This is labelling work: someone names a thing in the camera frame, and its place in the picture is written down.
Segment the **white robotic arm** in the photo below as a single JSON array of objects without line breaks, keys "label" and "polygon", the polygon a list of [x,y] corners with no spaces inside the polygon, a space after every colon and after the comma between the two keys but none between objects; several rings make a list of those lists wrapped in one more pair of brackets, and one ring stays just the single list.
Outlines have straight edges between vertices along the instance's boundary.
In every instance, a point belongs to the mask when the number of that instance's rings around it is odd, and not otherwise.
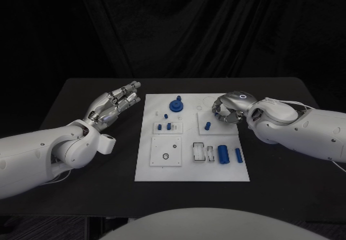
[{"label": "white robotic arm", "polygon": [[82,168],[96,152],[112,152],[115,139],[99,131],[141,100],[137,97],[140,86],[134,81],[104,93],[92,102],[83,119],[67,126],[0,139],[0,199],[30,190],[65,171]]},{"label": "white robotic arm", "polygon": [[[233,91],[217,98],[212,112],[232,124],[245,118],[248,128],[265,143],[279,143],[314,158],[346,163],[346,114],[305,105],[310,109],[297,111],[287,103],[302,105],[271,98],[256,101],[246,92]],[[228,116],[217,114],[220,104],[230,112]]]}]

